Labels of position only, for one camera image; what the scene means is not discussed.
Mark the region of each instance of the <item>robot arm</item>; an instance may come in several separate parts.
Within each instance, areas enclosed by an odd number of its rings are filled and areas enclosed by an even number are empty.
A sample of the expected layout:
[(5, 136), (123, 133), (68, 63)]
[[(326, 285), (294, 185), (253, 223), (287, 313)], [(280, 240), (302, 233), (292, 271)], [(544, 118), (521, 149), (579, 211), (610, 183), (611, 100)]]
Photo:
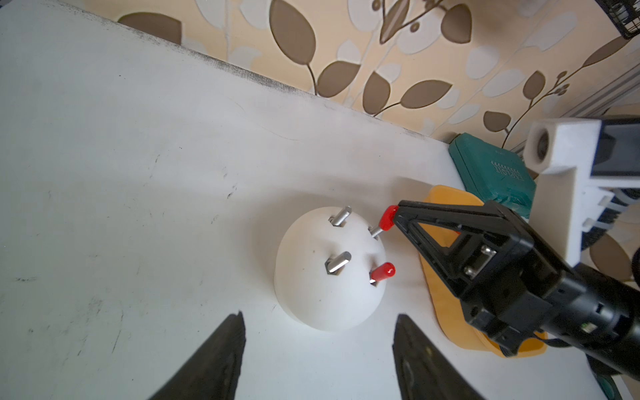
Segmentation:
[[(398, 206), (398, 229), (460, 299), (467, 323), (505, 355), (542, 329), (640, 380), (640, 292), (583, 264), (571, 268), (498, 203)], [(443, 248), (422, 224), (460, 235)]]

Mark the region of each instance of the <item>cable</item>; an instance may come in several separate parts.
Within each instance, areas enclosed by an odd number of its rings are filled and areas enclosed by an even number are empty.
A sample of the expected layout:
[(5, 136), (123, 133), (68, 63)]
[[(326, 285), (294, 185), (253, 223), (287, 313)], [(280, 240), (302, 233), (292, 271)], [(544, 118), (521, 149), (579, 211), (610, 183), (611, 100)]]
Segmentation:
[(570, 348), (571, 345), (567, 342), (565, 342), (562, 339), (542, 339), (540, 337), (535, 336), (535, 339), (540, 340), (542, 343), (546, 344), (547, 346), (553, 347), (553, 348)]
[[(634, 203), (634, 200), (640, 199), (640, 189), (620, 189), (619, 196), (613, 196), (611, 203), (627, 207), (629, 204)], [(598, 218), (598, 222), (613, 225), (616, 218), (620, 215), (620, 211), (605, 208), (602, 214)], [(607, 233), (607, 229), (593, 227), (589, 232), (582, 233), (582, 250), (585, 250), (593, 246), (604, 234)]]

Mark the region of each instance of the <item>black wire basket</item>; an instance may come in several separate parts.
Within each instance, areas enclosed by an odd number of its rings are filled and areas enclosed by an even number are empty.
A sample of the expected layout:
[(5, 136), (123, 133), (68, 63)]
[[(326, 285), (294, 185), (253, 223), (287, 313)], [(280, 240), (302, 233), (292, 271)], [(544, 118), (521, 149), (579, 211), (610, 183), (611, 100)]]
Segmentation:
[(640, 33), (640, 0), (596, 0), (625, 39)]

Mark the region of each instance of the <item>wall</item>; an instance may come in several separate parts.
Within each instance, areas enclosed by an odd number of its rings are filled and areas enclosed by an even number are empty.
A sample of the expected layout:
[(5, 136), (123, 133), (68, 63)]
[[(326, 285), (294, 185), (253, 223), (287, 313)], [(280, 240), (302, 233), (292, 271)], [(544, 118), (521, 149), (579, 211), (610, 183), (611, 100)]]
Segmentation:
[(592, 0), (456, 1), (68, 0), (440, 140), (510, 132), (506, 148), (640, 61)]

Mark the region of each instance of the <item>red cap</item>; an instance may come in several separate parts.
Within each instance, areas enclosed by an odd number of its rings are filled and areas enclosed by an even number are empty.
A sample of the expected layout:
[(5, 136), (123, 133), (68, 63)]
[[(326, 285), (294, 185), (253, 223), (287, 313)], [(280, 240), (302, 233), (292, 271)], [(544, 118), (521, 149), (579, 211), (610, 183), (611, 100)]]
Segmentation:
[(390, 205), (384, 214), (382, 214), (382, 218), (380, 218), (380, 229), (385, 232), (394, 227), (394, 217), (396, 216), (396, 212), (398, 211), (397, 205)]
[(385, 280), (391, 278), (396, 274), (396, 267), (390, 262), (386, 262), (379, 266), (378, 268), (371, 271), (371, 279), (376, 282), (380, 282), (381, 280)]

